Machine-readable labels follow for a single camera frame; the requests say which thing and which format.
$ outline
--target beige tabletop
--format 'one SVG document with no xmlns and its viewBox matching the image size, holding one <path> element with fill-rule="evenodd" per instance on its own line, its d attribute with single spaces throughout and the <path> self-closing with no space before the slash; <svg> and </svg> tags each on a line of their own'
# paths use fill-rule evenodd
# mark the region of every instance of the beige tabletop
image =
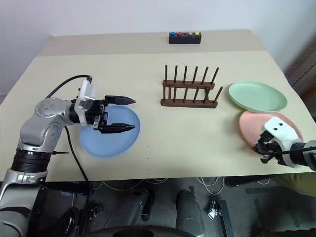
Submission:
<svg viewBox="0 0 316 237">
<path fill-rule="evenodd" d="M 87 154 L 79 141 L 80 125 L 70 127 L 73 146 L 90 180 L 141 178 L 238 176 L 309 172 L 278 165 L 275 160 L 260 162 L 241 137 L 238 119 L 243 110 L 230 100 L 230 84 L 253 80 L 281 91 L 288 100 L 281 111 L 300 128 L 305 141 L 315 139 L 316 124 L 284 74 L 248 30 L 202 32 L 201 45 L 169 45 L 167 33 L 55 37 L 10 91 L 1 105 L 0 179 L 13 161 L 19 131 L 33 114 L 35 105 L 65 79 L 88 74 L 98 86 L 97 99 L 122 95 L 136 100 L 128 107 L 141 121 L 134 145 L 121 155 L 100 159 Z M 162 107 L 164 66 L 178 65 L 178 77 L 188 65 L 187 78 L 199 66 L 206 81 L 216 67 L 219 73 L 214 92 L 224 87 L 216 109 Z M 81 80 L 68 83 L 55 96 L 74 99 Z M 179 98 L 183 91 L 177 91 Z M 63 132 L 56 151 L 69 151 Z M 79 181 L 83 177 L 71 154 L 52 156 L 48 181 Z"/>
</svg>

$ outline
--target black cable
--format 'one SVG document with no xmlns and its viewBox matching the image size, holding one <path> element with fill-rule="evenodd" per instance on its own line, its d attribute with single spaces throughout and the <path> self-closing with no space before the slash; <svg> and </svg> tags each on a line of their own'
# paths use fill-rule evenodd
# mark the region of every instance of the black cable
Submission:
<svg viewBox="0 0 316 237">
<path fill-rule="evenodd" d="M 257 148 L 262 154 L 271 155 L 271 156 L 291 154 L 291 153 L 294 153 L 294 152 L 307 152 L 307 151 L 316 150 L 316 147 L 306 147 L 306 148 L 293 149 L 293 150 L 290 150 L 290 151 L 282 151 L 282 152 L 265 152 L 265 151 L 263 151 L 261 149 L 261 146 L 260 146 L 259 143 L 257 143 Z"/>
<path fill-rule="evenodd" d="M 53 94 L 55 94 L 57 92 L 57 90 L 59 90 L 62 86 L 64 86 L 65 84 L 67 84 L 68 82 L 70 82 L 71 80 L 77 79 L 77 78 L 88 78 L 87 80 L 89 82 L 92 81 L 92 77 L 89 75 L 78 75 L 78 76 L 74 76 L 72 78 L 69 78 L 67 80 L 65 80 L 64 82 L 62 82 L 59 86 L 57 86 L 49 95 L 47 95 L 46 98 L 50 98 Z"/>
<path fill-rule="evenodd" d="M 66 126 L 65 126 L 65 130 L 67 132 L 67 137 L 68 137 L 68 142 L 69 142 L 71 153 L 73 154 L 73 156 L 74 156 L 74 158 L 76 160 L 76 163 L 79 166 L 79 169 L 80 169 L 82 175 L 84 176 L 84 179 L 85 179 L 87 185 L 89 185 L 89 180 L 88 180 L 88 178 L 87 178 L 87 176 L 86 176 L 86 174 L 85 174 L 85 172 L 84 172 L 84 170 L 83 170 L 83 168 L 82 168 L 82 166 L 81 166 L 81 164 L 80 164 L 80 162 L 79 162 L 79 160 L 78 160 L 78 158 L 77 158 L 77 156 L 75 154 L 75 151 L 73 149 L 73 145 L 72 145 L 71 139 L 70 139 L 70 133 L 69 133 L 69 130 L 68 130 L 68 128 Z"/>
</svg>

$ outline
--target gray robot arm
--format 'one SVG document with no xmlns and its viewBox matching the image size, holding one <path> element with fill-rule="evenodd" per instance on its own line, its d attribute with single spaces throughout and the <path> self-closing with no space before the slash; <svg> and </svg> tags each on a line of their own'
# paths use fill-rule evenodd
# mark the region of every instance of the gray robot arm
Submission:
<svg viewBox="0 0 316 237">
<path fill-rule="evenodd" d="M 107 125 L 105 112 L 109 103 L 127 105 L 134 100 L 122 96 L 95 100 L 95 96 L 96 86 L 84 80 L 77 100 L 48 97 L 36 105 L 33 116 L 23 124 L 13 164 L 0 189 L 0 237 L 26 236 L 50 157 L 66 125 L 89 125 L 101 133 L 120 133 L 135 127 L 124 123 Z"/>
</svg>

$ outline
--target gray floor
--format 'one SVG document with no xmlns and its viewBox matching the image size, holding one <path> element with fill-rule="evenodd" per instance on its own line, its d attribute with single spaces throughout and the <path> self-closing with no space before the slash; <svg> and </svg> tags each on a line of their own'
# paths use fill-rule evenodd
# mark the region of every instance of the gray floor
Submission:
<svg viewBox="0 0 316 237">
<path fill-rule="evenodd" d="M 214 178 L 205 178 L 210 182 Z M 138 181 L 110 181 L 108 184 L 120 189 L 126 189 Z M 221 186 L 221 180 L 212 191 L 217 191 Z M 161 225 L 175 227 L 176 209 L 175 201 L 177 193 L 182 189 L 194 189 L 195 196 L 202 209 L 206 236 L 223 236 L 218 220 L 211 221 L 206 211 L 211 200 L 226 200 L 232 225 L 236 237 L 255 236 L 256 230 L 263 228 L 272 231 L 310 229 L 316 227 L 316 198 L 299 195 L 292 190 L 280 186 L 274 181 L 268 185 L 260 185 L 257 182 L 242 185 L 236 188 L 224 187 L 219 195 L 209 195 L 204 186 L 196 178 L 168 179 L 163 184 L 149 184 L 143 182 L 137 188 L 151 188 L 156 193 L 155 204 L 151 218 L 139 225 Z M 88 222 L 88 231 L 102 228 L 114 209 L 124 200 L 128 192 L 119 192 L 102 186 L 95 190 L 91 201 L 102 203 L 103 213 L 96 219 Z M 82 208 L 84 199 L 78 195 L 75 206 Z M 58 191 L 49 191 L 42 223 L 52 224 L 56 218 L 72 205 L 72 197 L 61 195 Z"/>
</svg>

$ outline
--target plate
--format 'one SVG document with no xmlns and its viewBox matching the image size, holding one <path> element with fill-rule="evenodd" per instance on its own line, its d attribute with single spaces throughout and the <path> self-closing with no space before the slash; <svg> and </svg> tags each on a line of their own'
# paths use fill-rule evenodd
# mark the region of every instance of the plate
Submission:
<svg viewBox="0 0 316 237">
<path fill-rule="evenodd" d="M 259 114 L 246 111 L 239 118 L 239 127 L 242 136 L 250 147 L 255 146 L 258 142 L 259 136 L 262 133 L 261 127 L 274 116 L 279 117 L 289 126 L 291 126 L 295 130 L 298 137 L 303 140 L 299 128 L 287 116 L 281 113 Z"/>
<path fill-rule="evenodd" d="M 132 130 L 122 133 L 102 134 L 93 130 L 92 126 L 83 127 L 80 131 L 80 143 L 83 149 L 90 155 L 98 158 L 109 158 L 117 156 L 136 141 L 140 131 L 140 121 L 137 114 L 125 106 L 108 106 L 108 122 L 127 123 L 136 126 Z"/>
<path fill-rule="evenodd" d="M 241 81 L 229 87 L 231 99 L 240 107 L 257 113 L 274 113 L 287 105 L 286 97 L 263 83 Z"/>
</svg>

